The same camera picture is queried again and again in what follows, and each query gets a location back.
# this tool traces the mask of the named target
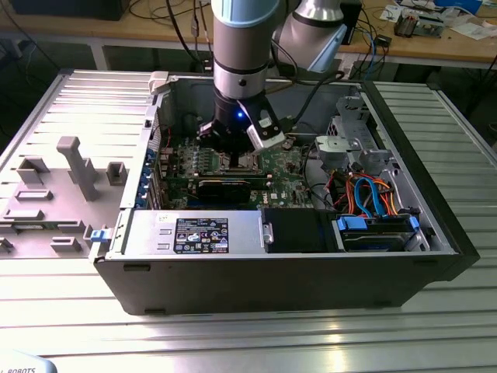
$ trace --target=cable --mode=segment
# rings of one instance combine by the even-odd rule
[[[16,29],[19,30],[20,33],[22,33],[31,43],[33,43],[34,45],[36,45],[36,48],[38,48],[38,50],[40,51],[40,53],[45,56],[45,58],[57,69],[57,71],[61,70],[61,67],[55,63],[54,60],[52,60],[48,54],[45,53],[45,51],[43,49],[40,48],[40,46],[36,43],[36,41],[34,41],[34,39],[28,35],[28,33],[26,31],[23,30],[23,28],[21,26],[19,26],[19,24],[12,18],[12,16],[10,15],[9,12],[7,12],[7,8],[3,5],[3,0],[0,0],[0,5],[2,5],[2,9],[5,13],[5,15],[7,16],[7,18],[10,19],[10,22],[12,22],[12,24],[16,27]]]
[[[199,3],[200,3],[200,18],[202,19],[202,24],[203,24],[203,33],[205,35],[205,40],[207,40],[207,47],[209,48],[210,58],[214,60],[214,52],[212,51],[212,48],[210,46],[209,32],[207,31],[207,22],[205,22],[205,15],[203,14],[202,2],[199,0]]]
[[[370,41],[371,41],[371,47],[373,48],[373,56],[371,57],[371,61],[370,61],[370,65],[369,67],[367,68],[367,71],[366,71],[366,75],[364,76],[364,80],[367,79],[368,75],[370,74],[371,72],[371,68],[373,67],[373,63],[374,63],[374,58],[376,57],[376,46],[374,44],[374,40],[373,40],[373,37],[371,36],[370,33],[365,33],[369,38],[370,38]]]
[[[490,71],[492,71],[492,68],[494,67],[495,62],[497,61],[497,54],[494,57],[494,61],[490,64],[490,67],[488,68],[487,72],[485,75],[483,75],[483,78],[481,79],[483,82],[487,79],[488,74],[490,74]]]
[[[488,82],[486,82],[496,62],[497,62],[497,54],[495,55],[492,63],[488,67],[488,70],[481,78],[481,83],[478,90],[472,96],[472,99],[469,101],[469,103],[466,106],[466,110],[464,111],[466,117],[469,117],[470,115],[473,114],[473,112],[476,110],[479,103],[481,102],[481,99],[484,97],[486,91],[491,89],[493,85],[497,82],[497,72],[494,73],[494,75],[488,80]]]
[[[31,82],[30,82],[30,77],[29,77],[29,70],[30,70],[30,64],[31,64],[31,58],[33,57],[33,53],[34,51],[36,50],[36,44],[34,46],[34,48],[30,51],[30,55],[28,57],[28,62],[26,64],[26,67],[24,69],[24,71],[26,72],[26,81],[28,82],[29,85],[31,85]]]
[[[168,143],[165,145],[166,148],[171,144],[171,128],[168,128]]]
[[[356,186],[354,187],[354,198],[356,200],[356,203],[357,203],[357,207],[362,211],[364,212],[364,214],[366,214],[368,216],[368,218],[372,218],[373,217],[373,214],[370,213],[369,210],[367,210],[361,203],[360,203],[360,194],[359,194],[359,188],[360,188],[360,184],[361,183],[369,183],[370,186],[371,186],[371,194],[373,195],[373,204],[374,204],[374,208],[376,210],[376,212],[383,216],[385,215],[385,211],[383,209],[383,206],[381,206],[381,203],[380,203],[380,198],[379,198],[379,193],[378,193],[378,189],[376,188],[376,185],[374,184],[374,181],[371,180],[371,179],[368,179],[366,177],[361,177],[360,179],[358,179],[356,181]]]
[[[375,28],[375,27],[371,24],[370,17],[367,15],[367,13],[366,13],[366,11],[364,10],[364,8],[362,8],[360,11],[361,11],[361,12],[364,14],[364,16],[366,17],[366,21],[364,21],[364,20],[362,20],[362,19],[358,19],[357,21],[358,21],[358,22],[362,22],[362,23],[367,24],[367,25],[369,26],[369,34],[371,35],[371,38],[372,38],[373,40],[374,40],[374,39],[376,39],[376,36],[378,35],[378,33],[377,33],[377,31],[376,31],[376,28]],[[367,56],[370,54],[370,52],[371,52],[372,48],[373,48],[373,44],[371,44],[371,45],[369,46],[369,49],[368,49],[368,51],[367,51],[367,54],[364,56],[364,59],[363,59],[363,61],[360,63],[359,68],[358,68],[357,70],[355,70],[355,71],[354,71],[354,73],[350,76],[350,78],[351,78],[351,79],[355,77],[355,75],[356,75],[357,71],[361,71],[361,70],[362,70],[364,63],[366,62]]]
[[[40,89],[39,87],[35,87],[33,86],[33,84],[30,82],[29,80],[29,77],[30,78],[34,78],[36,79],[38,82],[40,82],[41,84],[43,84],[44,86],[44,90],[41,91],[41,92],[45,92],[45,90],[49,87],[49,84],[47,82],[45,82],[43,79],[39,78],[38,76],[34,75],[34,74],[30,74],[29,72],[27,72],[26,68],[25,69],[22,69],[20,66],[19,66],[19,60],[21,58],[15,58],[14,56],[12,56],[12,54],[8,51],[8,49],[5,47],[5,45],[0,41],[0,48],[2,50],[2,52],[7,56],[9,57],[10,61],[13,61],[14,64],[16,65],[16,69],[17,69],[17,72],[24,77],[24,80],[26,80],[26,83],[33,89]]]
[[[311,192],[311,194],[314,197],[316,197],[318,200],[320,200],[325,206],[333,208],[333,206],[327,200],[325,200],[324,198],[322,198],[319,194],[317,194],[316,192],[314,192],[312,190],[312,188],[309,187],[309,182],[308,182],[308,177],[307,177],[307,173],[306,173],[306,168],[307,168],[307,165],[308,165],[309,155],[311,154],[311,151],[312,151],[313,148],[315,148],[315,146],[316,146],[316,144],[314,142],[311,144],[311,146],[309,146],[308,153],[305,156],[304,164],[302,166],[302,176],[304,177],[304,183],[305,183],[305,186],[309,189],[309,191]]]
[[[168,18],[170,18],[170,17],[169,17],[169,15],[167,15],[167,16],[156,16],[156,15],[155,15],[155,12],[157,12],[159,9],[166,9],[166,8],[167,8],[167,6],[159,6],[159,7],[155,8],[155,9],[151,10],[150,12],[151,12],[151,14],[153,15],[153,17],[150,17],[150,16],[149,16],[149,17],[147,17],[147,16],[142,16],[141,14],[137,14],[136,12],[134,12],[133,7],[134,7],[136,4],[138,4],[139,2],[142,2],[142,1],[143,1],[143,0],[135,0],[134,2],[132,2],[132,3],[130,4],[129,11],[130,11],[130,14],[131,14],[132,16],[135,16],[135,17],[137,17],[137,18],[141,18],[141,19],[151,19],[151,20],[154,20],[154,19],[168,19]],[[181,5],[182,3],[184,3],[184,2],[180,2],[179,4],[174,4],[174,5],[171,5],[171,6],[178,6],[178,5]],[[193,10],[193,8],[191,8],[191,9],[187,9],[187,10],[183,10],[182,12],[176,13],[176,14],[175,14],[175,16],[181,16],[182,14],[185,14],[185,13],[191,12],[192,10]]]
[[[293,78],[290,78],[288,76],[285,76],[285,78],[288,78],[289,80],[291,80],[293,83],[295,82],[298,82],[298,66],[297,66],[297,62],[295,62],[294,58],[290,55],[290,53],[288,53],[283,47],[281,47],[281,45],[275,41],[274,39],[271,40],[271,43],[276,46],[276,48],[278,48],[278,50],[284,54],[284,56],[288,59],[288,61],[290,61],[290,63],[292,64],[292,66],[294,67],[294,77]],[[271,54],[273,55],[273,60],[274,60],[274,63],[276,64],[276,66],[278,67],[278,70],[280,69],[280,66],[279,66],[279,61],[278,61],[278,58],[276,56],[276,53],[274,53],[274,49],[271,48]]]
[[[195,55],[198,61],[200,61],[200,70],[204,73],[205,69],[199,55],[199,19],[196,16],[196,0],[193,0],[192,35],[195,38]]]
[[[338,80],[340,80],[344,76],[345,76],[345,74],[343,73],[343,71],[332,71],[331,73],[328,73],[324,77],[319,79],[318,83],[316,83],[314,88],[309,93],[307,99],[305,100],[304,105],[301,108],[301,111],[299,111],[298,114],[295,116],[294,123],[298,123],[301,120],[301,118],[305,114],[305,111],[309,107],[309,104],[311,103],[314,95],[318,91],[319,87],[321,87],[325,83],[330,84],[332,82],[337,82]]]
[[[192,58],[192,60],[202,64],[202,61],[199,58],[196,58],[195,55],[193,55],[192,51],[188,48],[188,46],[185,43],[185,40],[183,39],[183,35],[181,34],[181,31],[179,30],[178,23],[176,22],[176,15],[172,12],[171,1],[165,0],[165,4],[168,7],[169,17],[171,18],[172,26],[174,27],[174,30],[176,31],[176,35],[178,36],[179,42],[183,46],[183,49],[190,56],[190,58]]]
[[[391,211],[394,213],[394,215],[398,215],[397,210],[395,209],[395,202],[394,202],[394,194],[390,193],[390,203],[391,203]]]
[[[300,122],[297,123],[297,126],[299,124],[303,124],[305,127],[309,128],[312,132],[314,132],[316,135],[319,136],[319,133],[307,122],[303,122],[302,120]]]

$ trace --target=electronic equipment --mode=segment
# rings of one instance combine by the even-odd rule
[[[291,113],[312,89],[268,100]],[[0,158],[0,256],[89,256],[135,315],[400,306],[478,259],[461,201],[494,190],[461,183],[497,160],[440,91],[324,85],[303,119],[323,135],[298,125],[236,164],[189,123],[213,91],[203,76],[59,75]]]
[[[340,9],[343,12],[343,24],[347,26],[347,31],[342,40],[342,45],[350,45],[356,30],[357,20],[363,3],[360,0],[342,0]]]
[[[130,0],[12,0],[11,3],[18,14],[119,21]]]
[[[324,72],[348,31],[340,0],[303,0],[278,26],[279,6],[278,0],[212,1],[215,110],[213,120],[201,126],[200,139],[230,154],[233,165],[240,154],[262,152],[285,140],[264,92],[272,44],[279,46],[278,60],[290,63],[280,51],[285,50],[298,66]]]

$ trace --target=power supply label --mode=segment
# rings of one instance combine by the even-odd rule
[[[228,220],[225,218],[176,219],[174,251],[177,254],[226,254]]]

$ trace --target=blue latch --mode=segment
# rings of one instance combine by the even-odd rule
[[[415,218],[415,216],[411,216],[409,218],[409,222],[411,223],[412,229],[414,229],[415,231],[419,230],[419,222],[418,219]]]
[[[152,149],[147,149],[147,152],[145,153],[145,159],[147,159],[147,161],[153,161],[155,156],[155,152]]]
[[[144,200],[143,198],[137,198],[134,200],[134,206],[135,208],[145,208],[145,205],[146,205],[146,200]]]
[[[90,235],[92,242],[108,242],[112,238],[112,229],[95,229]]]
[[[345,231],[346,229],[351,230],[367,230],[366,219],[360,216],[342,216],[337,224],[340,231]]]

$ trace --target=desk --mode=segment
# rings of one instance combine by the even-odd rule
[[[152,8],[164,5],[162,0],[150,0]],[[389,4],[388,0],[368,0],[366,11],[371,23],[378,33],[392,37],[392,43],[386,62],[399,64],[425,64],[435,66],[451,66],[462,68],[488,68],[488,64],[497,53],[497,39],[485,38],[472,40],[456,33],[453,30],[444,30],[440,39],[429,37],[413,37],[405,39],[396,37],[393,23],[379,20],[380,8]],[[192,2],[185,1],[174,8],[175,12],[191,9]],[[148,16],[147,1],[134,6],[134,11]],[[204,8],[207,28],[212,41],[213,14],[210,6]],[[97,19],[79,19],[53,16],[19,16],[13,10],[11,14],[16,22],[35,40],[87,44],[91,47],[96,67],[108,70],[109,65],[103,50],[104,46],[146,47],[158,49],[182,49],[176,33],[171,26],[158,24],[150,19],[139,19],[128,11],[118,22],[102,21]],[[481,7],[479,16],[497,16],[496,9]],[[179,28],[182,31],[190,48],[193,48],[193,38],[190,33],[191,12],[177,17]],[[207,50],[207,41],[200,32],[199,49]],[[0,14],[0,38],[7,40],[25,39],[12,25],[4,13]],[[352,63],[364,57],[368,46],[362,35],[356,33],[353,42],[348,46],[341,46],[337,59],[342,60],[341,67],[350,70]]]

